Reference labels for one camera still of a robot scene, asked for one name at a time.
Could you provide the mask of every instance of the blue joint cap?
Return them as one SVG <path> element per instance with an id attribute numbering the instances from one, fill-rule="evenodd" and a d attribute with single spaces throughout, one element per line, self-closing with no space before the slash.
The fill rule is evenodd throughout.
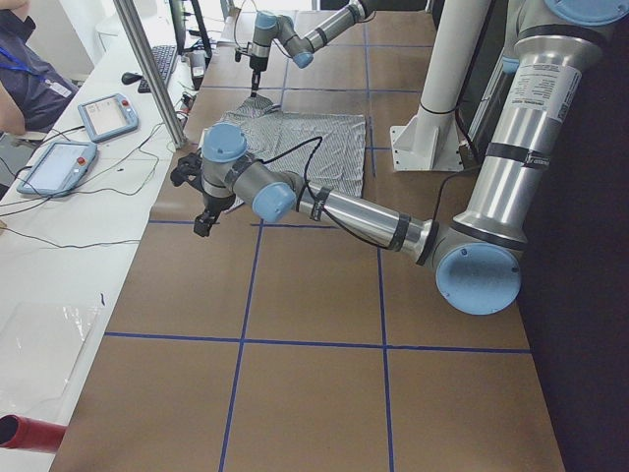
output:
<path id="1" fill-rule="evenodd" d="M 216 123 L 205 133 L 201 152 L 211 162 L 231 162 L 247 152 L 247 138 L 236 125 Z"/>
<path id="2" fill-rule="evenodd" d="M 276 223 L 293 208 L 296 200 L 288 184 L 273 182 L 257 193 L 252 208 L 264 221 Z"/>
<path id="3" fill-rule="evenodd" d="M 629 0 L 545 0 L 557 17 L 580 27 L 603 27 L 629 13 Z"/>
<path id="4" fill-rule="evenodd" d="M 256 15 L 256 28 L 261 30 L 271 30 L 277 25 L 277 16 L 271 12 L 260 10 Z"/>
<path id="5" fill-rule="evenodd" d="M 512 57 L 502 56 L 502 72 L 511 76 L 518 71 L 520 61 Z"/>
<path id="6" fill-rule="evenodd" d="M 295 54 L 295 57 L 293 57 L 293 61 L 300 69 L 308 67 L 310 63 L 313 62 L 313 59 L 314 56 L 311 52 L 300 52 L 299 54 Z"/>
<path id="7" fill-rule="evenodd" d="M 489 243 L 459 246 L 436 269 L 441 295 L 457 310 L 491 315 L 508 307 L 520 291 L 520 265 L 510 252 Z"/>

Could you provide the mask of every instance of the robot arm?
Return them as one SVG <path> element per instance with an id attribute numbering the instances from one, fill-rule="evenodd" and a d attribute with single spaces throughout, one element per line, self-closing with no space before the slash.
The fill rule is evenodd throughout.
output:
<path id="1" fill-rule="evenodd" d="M 299 37 L 293 21 L 284 15 L 270 12 L 257 12 L 253 41 L 247 48 L 236 50 L 236 61 L 243 55 L 249 56 L 253 70 L 252 95 L 257 95 L 261 73 L 266 71 L 271 44 L 278 39 L 295 64 L 304 69 L 313 62 L 313 54 L 326 46 L 329 41 L 364 21 L 375 11 L 377 0 L 350 0 L 350 3 L 321 23 L 318 27 Z"/>
<path id="2" fill-rule="evenodd" d="M 613 23 L 629 12 L 629 0 L 622 1 L 623 9 L 606 0 L 596 9 L 586 8 L 587 2 L 514 1 L 510 11 L 517 18 L 510 24 L 518 33 L 507 38 L 514 41 L 519 67 L 468 208 L 450 226 L 343 195 L 294 173 L 271 172 L 247 151 L 238 127 L 219 123 L 205 135 L 202 157 L 184 165 L 205 201 L 198 218 L 202 231 L 197 226 L 196 231 L 206 236 L 235 195 L 268 222 L 294 209 L 315 220 L 329 219 L 379 248 L 407 253 L 435 271 L 440 293 L 465 313 L 487 315 L 506 308 L 520 289 L 524 218 L 581 74 L 601 57 Z M 590 22 L 592 14 L 597 17 Z M 288 44 L 291 38 L 284 40 Z M 186 179 L 175 175 L 173 181 Z"/>
<path id="3" fill-rule="evenodd" d="M 199 235 L 209 234 L 219 213 L 237 195 L 267 222 L 277 222 L 295 210 L 336 224 L 381 249 L 409 255 L 414 263 L 436 271 L 443 296 L 466 313 L 495 313 L 518 294 L 518 251 L 306 182 L 293 172 L 272 172 L 247 148 L 238 126 L 218 123 L 205 134 L 197 164 L 190 166 L 187 157 L 180 159 L 180 170 L 194 168 L 183 173 L 195 175 L 190 183 L 204 197 L 205 212 L 195 225 Z M 175 185 L 187 180 L 177 169 L 171 179 Z"/>

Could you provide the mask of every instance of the table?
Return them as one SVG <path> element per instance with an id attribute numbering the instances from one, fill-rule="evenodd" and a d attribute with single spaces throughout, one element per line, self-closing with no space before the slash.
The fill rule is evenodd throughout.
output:
<path id="1" fill-rule="evenodd" d="M 112 188 L 125 193 L 138 192 L 124 196 L 105 191 L 56 199 L 20 214 L 2 216 L 9 228 L 61 245 L 142 238 L 148 211 L 175 149 L 165 127 L 155 128 L 161 119 L 151 94 L 137 93 L 137 84 L 123 86 L 120 82 L 124 72 L 139 69 L 127 38 L 119 37 L 54 127 L 56 131 L 64 131 L 82 125 L 77 111 L 79 103 L 114 92 L 124 94 L 138 111 L 140 125 L 130 134 L 98 145 L 98 159 L 87 177 L 104 173 L 81 186 L 80 190 L 90 192 Z M 190 69 L 187 64 L 178 62 L 168 88 L 174 104 L 189 87 Z M 143 146 L 143 150 L 151 155 L 133 151 L 153 131 L 154 135 Z M 88 141 L 85 130 L 68 133 L 67 136 L 73 141 Z M 40 153 L 37 151 L 30 163 Z M 115 165 L 127 155 L 128 158 Z M 145 179 L 145 185 L 139 190 Z M 36 205 L 36 201 L 30 204 L 31 199 L 18 194 L 16 186 L 14 184 L 2 200 L 0 214 Z M 17 202 L 26 204 L 11 206 Z M 24 302 L 40 307 L 44 312 L 46 307 L 52 310 L 61 306 L 92 307 L 98 312 L 62 398 L 48 408 L 38 409 L 42 419 L 61 424 L 70 421 L 137 246 L 136 242 L 80 250 L 54 249 L 8 231 L 0 235 L 0 265 L 4 273 L 4 281 L 0 284 L 0 299 L 3 301 L 0 326 Z M 50 467 L 52 458 L 50 454 L 1 449 L 0 469 L 44 471 Z"/>
<path id="2" fill-rule="evenodd" d="M 329 14 L 290 15 L 304 33 Z M 433 41 L 429 16 L 381 12 L 305 71 L 273 51 L 260 93 L 364 115 L 365 198 L 426 219 L 443 175 L 394 172 L 388 128 L 418 109 Z M 248 95 L 233 58 L 215 51 L 189 136 Z M 441 221 L 473 186 L 452 182 Z M 201 210 L 162 186 L 53 472 L 563 470 L 516 306 L 464 315 L 429 271 L 302 215 L 242 208 L 202 239 Z"/>

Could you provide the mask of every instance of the black cable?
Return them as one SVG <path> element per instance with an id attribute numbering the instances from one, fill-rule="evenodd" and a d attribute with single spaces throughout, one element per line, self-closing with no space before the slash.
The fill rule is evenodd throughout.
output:
<path id="1" fill-rule="evenodd" d="M 52 200 L 52 197 L 49 198 L 44 198 L 41 202 L 39 202 L 37 205 L 33 205 L 33 206 L 29 206 L 28 208 L 22 208 L 22 209 L 18 209 L 16 211 L 11 211 L 9 213 L 3 213 L 0 214 L 0 217 L 4 217 L 4 216 L 10 216 L 12 214 L 18 214 L 18 213 L 24 213 L 25 211 L 29 211 L 30 209 L 34 209 L 37 207 L 41 207 L 43 204 L 45 204 L 46 202 L 48 202 L 49 200 Z"/>
<path id="2" fill-rule="evenodd" d="M 257 11 L 257 5 L 254 0 L 243 0 L 243 3 L 240 4 L 240 9 L 238 10 L 238 14 L 236 14 L 236 19 L 234 20 L 234 42 L 239 49 L 242 49 L 241 45 L 238 43 L 238 39 L 236 38 L 236 26 L 238 25 L 238 19 L 240 18 L 240 14 L 243 12 L 243 7 L 247 2 L 252 2 L 254 4 L 254 8 Z"/>
<path id="3" fill-rule="evenodd" d="M 54 140 L 55 138 L 59 138 L 60 136 L 63 136 L 66 141 L 70 141 L 70 139 L 66 136 L 66 133 L 72 133 L 74 131 L 78 131 L 78 130 L 82 130 L 85 126 L 81 125 L 81 126 L 75 126 L 74 128 L 70 128 L 69 130 L 64 130 L 64 131 L 57 131 L 54 128 L 50 131 L 54 131 L 56 133 L 56 135 L 53 136 L 49 136 L 48 138 L 46 138 L 45 140 L 40 141 L 37 144 L 37 148 L 40 148 L 41 145 L 45 145 L 46 143 L 48 143 L 50 140 Z"/>
<path id="4" fill-rule="evenodd" d="M 42 243 L 45 244 L 49 244 L 50 246 L 53 246 L 57 249 L 88 249 L 88 248 L 95 248 L 98 246 L 116 246 L 116 245 L 120 245 L 120 244 L 138 244 L 140 242 L 139 239 L 124 239 L 122 241 L 113 241 L 110 243 L 92 243 L 92 244 L 85 244 L 84 246 L 78 246 L 76 244 L 65 244 L 65 245 L 61 245 L 61 244 L 57 244 L 57 243 L 53 243 L 52 241 L 48 241 L 46 239 L 43 238 L 39 238 L 37 236 L 31 236 L 29 234 L 25 234 L 25 233 L 21 233 L 20 231 L 16 231 L 15 229 L 11 229 L 11 228 L 3 228 L 5 231 L 9 231 L 11 233 L 17 234 L 18 236 L 22 236 L 23 238 L 27 238 L 27 239 L 34 239 L 36 241 L 41 241 Z"/>
<path id="5" fill-rule="evenodd" d="M 308 180 L 308 169 L 310 168 L 311 162 L 313 161 L 313 157 L 315 157 L 315 153 L 318 151 L 319 147 L 321 146 L 321 143 L 323 142 L 323 138 L 321 136 L 310 138 L 309 140 L 304 141 L 301 144 L 297 145 L 295 148 L 300 148 L 301 146 L 303 146 L 303 145 L 305 145 L 307 143 L 312 143 L 314 141 L 317 141 L 316 146 L 314 146 L 313 150 L 311 151 L 310 155 L 308 156 L 308 160 L 306 161 L 306 165 L 304 166 L 304 184 L 306 185 L 306 189 L 308 190 L 308 193 L 310 194 L 311 198 L 313 199 L 313 202 L 316 202 L 316 195 L 313 192 L 313 189 L 312 189 L 312 187 L 310 185 L 310 181 Z M 286 152 L 283 152 L 282 154 L 280 154 L 279 156 L 273 158 L 272 160 L 276 160 L 276 159 L 278 159 L 280 157 L 283 157 L 283 155 L 287 154 L 288 152 L 291 152 L 295 148 L 287 150 Z M 345 224 L 342 221 L 340 221 L 336 216 L 334 216 L 332 213 L 330 213 L 325 208 L 325 205 L 323 205 L 323 207 L 321 208 L 321 211 L 323 211 L 323 213 L 328 218 L 330 218 L 334 222 L 334 224 L 336 224 L 339 228 L 341 228 L 343 231 L 347 232 L 351 236 L 355 237 L 359 241 L 363 241 L 364 243 L 369 244 L 370 246 L 374 246 L 374 247 L 379 248 L 379 249 L 388 249 L 386 246 L 382 246 L 381 244 L 378 244 L 375 241 L 372 241 L 372 240 L 369 240 L 367 238 L 364 238 L 360 234 L 357 234 L 355 231 L 353 231 L 350 228 L 348 228 L 347 226 L 345 226 Z"/>
<path id="6" fill-rule="evenodd" d="M 32 169 L 32 165 L 25 165 L 24 167 L 20 167 L 18 170 L 16 170 L 16 179 L 18 178 L 18 175 L 29 169 Z"/>
<path id="7" fill-rule="evenodd" d="M 434 203 L 434 211 L 432 212 L 432 221 L 436 221 L 437 214 L 439 213 L 439 205 L 441 204 L 441 197 L 443 196 L 443 190 L 445 189 L 445 184 L 447 184 L 450 180 L 452 180 L 455 177 L 460 177 L 461 175 L 464 175 L 464 174 L 476 172 L 480 168 L 481 167 L 479 165 L 476 165 L 474 167 L 459 170 L 458 172 L 452 175 L 448 175 L 445 179 L 441 181 L 441 185 L 439 186 L 439 192 L 436 196 L 436 202 Z"/>
<path id="8" fill-rule="evenodd" d="M 7 164 L 7 161 L 4 160 L 3 157 L 0 156 L 0 162 L 2 162 L 4 164 L 4 166 L 7 168 L 7 170 L 9 171 L 9 174 L 11 174 L 11 176 L 15 179 L 16 178 L 16 174 L 13 173 L 13 170 L 11 169 L 11 167 L 9 167 L 9 164 Z"/>
<path id="9" fill-rule="evenodd" d="M 276 155 L 275 157 L 272 157 L 272 158 L 271 158 L 271 159 L 269 159 L 269 160 L 263 160 L 263 161 L 262 161 L 262 164 L 270 164 L 271 162 L 275 162 L 276 160 L 279 160 L 279 159 L 281 159 L 282 157 L 285 157 L 286 155 L 290 154 L 291 152 L 294 152 L 295 150 L 297 150 L 297 149 L 299 149 L 299 148 L 302 148 L 303 146 L 308 145 L 308 144 L 310 144 L 310 143 L 313 143 L 313 142 L 315 142 L 315 141 L 319 141 L 319 143 L 318 143 L 318 144 L 316 145 L 316 147 L 314 148 L 314 152 L 316 152 L 316 150 L 317 150 L 317 149 L 318 149 L 318 147 L 320 146 L 321 142 L 323 141 L 323 137 L 321 137 L 321 136 L 316 136 L 316 137 L 314 137 L 314 138 L 310 138 L 309 140 L 305 140 L 305 141 L 303 141 L 303 142 L 299 143 L 298 145 L 296 145 L 296 146 L 294 146 L 294 147 L 291 147 L 291 148 L 290 148 L 290 149 L 288 149 L 288 150 L 285 150 L 285 151 L 284 151 L 284 152 L 282 152 L 281 154 L 278 154 L 278 155 Z"/>
<path id="10" fill-rule="evenodd" d="M 362 24 L 362 23 L 369 23 L 372 22 L 373 19 L 375 19 L 375 15 L 377 14 L 377 11 L 374 11 L 371 15 L 369 15 L 368 18 L 365 18 L 364 20 L 362 20 L 361 22 L 357 22 L 358 25 Z"/>
<path id="11" fill-rule="evenodd" d="M 465 138 L 465 141 L 467 142 L 468 147 L 470 148 L 470 152 L 472 153 L 472 157 L 474 158 L 474 161 L 477 164 L 480 164 L 481 157 L 479 156 L 479 150 L 474 144 L 474 142 L 472 141 L 472 139 L 470 138 L 470 135 L 468 134 L 468 132 L 465 130 L 465 127 L 463 126 L 463 117 L 461 116 L 461 108 L 459 108 L 458 106 L 454 110 L 454 121 L 456 123 L 456 126 L 459 128 L 459 131 L 461 131 L 463 138 Z"/>
<path id="12" fill-rule="evenodd" d="M 73 191 L 73 192 L 70 192 L 70 193 L 68 193 L 66 195 L 72 195 L 72 194 L 86 194 L 86 195 L 89 195 L 89 194 L 96 194 L 98 192 L 111 191 L 111 192 L 115 192 L 115 193 L 120 194 L 120 195 L 131 197 L 131 196 L 136 195 L 137 193 L 139 193 L 145 187 L 145 185 L 148 182 L 148 180 L 150 180 L 150 178 L 154 175 L 155 169 L 157 168 L 157 164 L 159 163 L 159 156 L 157 156 L 157 155 L 155 155 L 155 154 L 153 154 L 151 152 L 148 152 L 146 150 L 143 150 L 142 146 L 144 146 L 155 135 L 157 130 L 162 125 L 163 125 L 163 123 L 159 123 L 159 124 L 155 125 L 153 127 L 153 129 L 151 130 L 150 134 L 148 135 L 148 137 L 144 141 L 142 141 L 137 147 L 133 148 L 125 157 L 123 157 L 122 159 L 117 161 L 114 165 L 108 167 L 107 169 L 99 172 L 98 174 L 94 175 L 93 177 L 91 177 L 90 179 L 87 180 L 87 181 L 92 180 L 96 176 L 101 175 L 102 173 L 104 173 L 104 172 L 106 172 L 108 170 L 111 170 L 112 168 L 116 167 L 117 165 L 120 165 L 123 161 L 125 161 L 127 158 L 129 158 L 129 156 L 133 152 L 138 150 L 139 152 L 142 152 L 144 154 L 151 155 L 151 156 L 155 157 L 155 162 L 153 163 L 153 166 L 151 167 L 150 171 L 148 172 L 148 174 L 144 178 L 143 182 L 140 184 L 140 186 L 135 191 L 133 191 L 133 192 L 122 192 L 120 190 L 107 187 L 107 188 L 97 189 L 97 190 L 93 190 L 93 191 Z M 40 207 L 40 206 L 44 205 L 46 202 L 48 202 L 48 201 L 50 201 L 50 200 L 52 200 L 54 198 L 54 196 L 40 196 L 40 197 L 43 200 L 41 202 L 39 202 L 38 204 L 33 205 L 33 206 L 29 206 L 28 208 L 23 208 L 23 209 L 19 209 L 19 210 L 16 210 L 16 211 L 9 212 L 9 213 L 0 214 L 0 217 L 9 216 L 9 215 L 12 215 L 12 214 L 18 214 L 18 213 L 22 213 L 22 212 L 25 212 L 25 211 L 29 211 L 31 209 L 34 209 L 36 207 Z M 25 202 L 14 202 L 12 204 L 6 204 L 5 206 L 21 204 L 21 203 L 25 203 Z M 32 235 L 28 235 L 28 234 L 25 234 L 25 233 L 21 233 L 19 231 L 16 231 L 15 229 L 11 229 L 11 228 L 8 228 L 8 227 L 4 227 L 3 229 L 5 229 L 7 231 L 10 231 L 10 232 L 12 232 L 14 234 L 17 234 L 18 236 L 22 236 L 24 238 L 34 239 L 36 241 L 40 241 L 40 242 L 43 242 L 45 244 L 49 244 L 49 245 L 51 245 L 51 246 L 53 246 L 53 247 L 55 247 L 57 249 L 87 249 L 87 248 L 93 248 L 93 247 L 99 247 L 99 246 L 106 247 L 106 246 L 115 246 L 115 245 L 120 245 L 120 244 L 132 244 L 132 243 L 137 244 L 137 243 L 140 242 L 140 240 L 138 240 L 138 239 L 126 239 L 126 240 L 122 240 L 122 241 L 91 243 L 91 244 L 86 244 L 86 245 L 82 245 L 82 246 L 74 245 L 74 244 L 60 245 L 60 244 L 54 243 L 52 241 L 48 241 L 48 240 L 43 239 L 43 238 L 39 238 L 37 236 L 32 236 Z"/>
<path id="13" fill-rule="evenodd" d="M 283 46 L 280 45 L 280 42 L 277 38 L 273 39 L 273 44 L 275 44 L 275 46 L 277 46 L 277 49 L 279 49 L 279 52 L 281 52 L 282 54 L 284 54 L 286 57 L 288 57 L 289 59 L 293 59 L 290 54 L 288 52 L 286 52 L 285 48 Z"/>

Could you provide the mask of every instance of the white wall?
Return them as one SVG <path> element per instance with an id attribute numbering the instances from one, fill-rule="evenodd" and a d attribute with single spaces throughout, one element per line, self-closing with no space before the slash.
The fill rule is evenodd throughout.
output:
<path id="1" fill-rule="evenodd" d="M 30 15 L 37 29 L 29 46 L 64 77 L 89 75 L 102 55 L 93 28 L 104 18 L 100 0 L 31 0 Z"/>

